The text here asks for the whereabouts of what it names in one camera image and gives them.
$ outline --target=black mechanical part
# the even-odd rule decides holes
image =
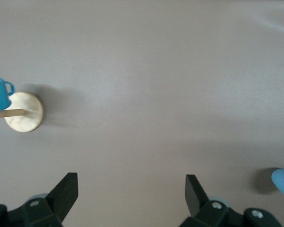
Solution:
[[[62,227],[77,197],[78,176],[68,173],[45,199],[29,200],[9,212],[0,204],[0,227]]]
[[[186,176],[185,199],[191,217],[180,227],[282,227],[266,210],[249,208],[241,215],[220,201],[210,201],[195,175]]]

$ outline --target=wooden rod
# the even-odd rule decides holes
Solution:
[[[2,110],[0,111],[0,118],[2,117],[15,117],[23,116],[27,113],[26,110],[17,109],[17,110]]]

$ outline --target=wooden disc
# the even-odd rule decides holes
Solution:
[[[43,108],[41,102],[32,94],[26,92],[16,92],[9,97],[11,105],[7,110],[23,109],[26,115],[16,117],[5,117],[6,123],[19,132],[29,132],[35,130],[42,122]]]

